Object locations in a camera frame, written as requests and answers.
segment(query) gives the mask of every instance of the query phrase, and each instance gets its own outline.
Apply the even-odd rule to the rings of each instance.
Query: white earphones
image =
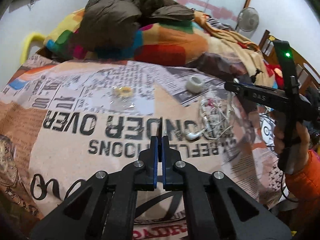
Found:
[[[202,99],[201,103],[200,103],[200,116],[202,117],[202,124],[203,124],[203,129],[199,132],[196,133],[192,133],[189,130],[186,131],[186,133],[184,134],[185,138],[189,141],[193,141],[196,140],[198,138],[200,138],[201,136],[204,136],[207,140],[210,141],[217,141],[224,133],[226,133],[227,131],[229,131],[231,128],[233,128],[232,125],[228,126],[227,128],[225,128],[225,130],[223,132],[217,132],[218,136],[212,137],[209,135],[210,132],[215,133],[214,130],[217,128],[217,125],[220,124],[221,122],[223,122],[223,120],[226,120],[227,123],[229,123],[229,117],[230,117],[230,112],[234,111],[233,106],[232,106],[232,95],[231,93],[228,94],[228,105],[227,105],[227,116],[223,113],[223,111],[221,110],[220,106],[217,104],[214,104],[213,108],[218,109],[219,111],[219,117],[220,117],[220,121],[217,123],[212,123],[211,120],[208,119],[207,114],[206,114],[206,106],[209,105],[208,100],[206,99]]]
[[[193,141],[193,140],[200,138],[202,136],[203,132],[204,132],[203,130],[200,132],[197,132],[197,133],[192,133],[189,131],[189,132],[185,133],[184,136],[188,141]]]

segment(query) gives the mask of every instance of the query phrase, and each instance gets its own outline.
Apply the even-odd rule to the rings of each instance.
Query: wooden chair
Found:
[[[270,31],[266,30],[259,43],[261,52],[263,53],[264,59],[270,63],[277,65],[279,64],[276,52],[273,46],[273,41],[277,38],[270,35]],[[298,80],[300,83],[299,93],[304,95],[306,89],[311,86],[318,88],[320,86],[320,75],[318,72],[310,65],[310,63],[305,60],[295,49],[291,48],[293,60],[296,64],[296,70],[298,75]]]

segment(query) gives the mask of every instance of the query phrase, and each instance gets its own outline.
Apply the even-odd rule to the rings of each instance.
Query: clear plastic bag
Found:
[[[112,90],[110,110],[114,112],[125,112],[135,107],[135,87],[117,87]]]

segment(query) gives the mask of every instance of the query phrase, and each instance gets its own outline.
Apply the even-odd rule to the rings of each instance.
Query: small yellow object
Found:
[[[116,89],[116,94],[122,98],[132,97],[131,87],[120,87]]]
[[[271,35],[269,36],[269,40],[270,40],[270,41],[274,41],[275,39],[276,39],[276,38],[275,38],[274,36],[271,36]]]
[[[45,36],[41,33],[31,33],[23,41],[23,49],[20,56],[20,64],[22,65],[28,59],[29,47],[32,41],[44,42]]]

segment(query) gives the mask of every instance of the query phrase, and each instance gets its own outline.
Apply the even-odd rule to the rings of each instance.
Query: roll of tape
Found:
[[[121,98],[132,97],[132,95],[133,95],[131,87],[120,87],[120,88],[117,88],[116,89],[116,93]]]
[[[191,93],[197,94],[202,91],[203,85],[204,82],[200,78],[192,76],[186,83],[186,89]]]

